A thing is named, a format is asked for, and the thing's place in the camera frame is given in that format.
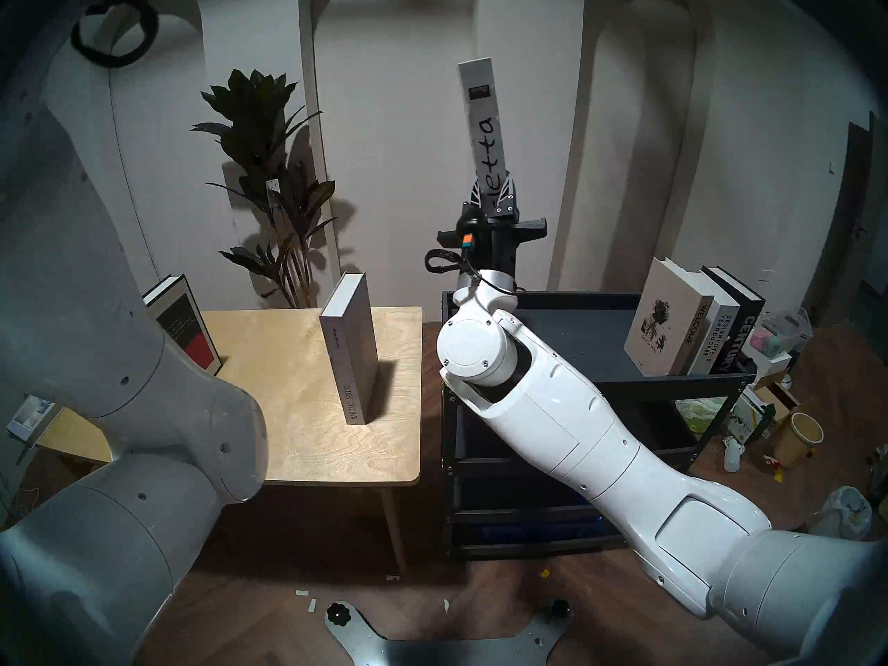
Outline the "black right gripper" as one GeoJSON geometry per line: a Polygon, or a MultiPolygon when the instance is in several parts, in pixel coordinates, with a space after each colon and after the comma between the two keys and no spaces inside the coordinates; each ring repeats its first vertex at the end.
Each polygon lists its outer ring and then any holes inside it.
{"type": "MultiPolygon", "coordinates": [[[[471,207],[484,210],[484,196],[475,179],[471,185],[471,207]]],[[[462,216],[455,229],[439,231],[437,242],[444,249],[458,249],[461,258],[460,273],[491,270],[515,277],[516,253],[525,242],[543,239],[547,235],[545,219],[520,219],[516,188],[511,174],[507,174],[495,197],[494,217],[462,216]]]]}

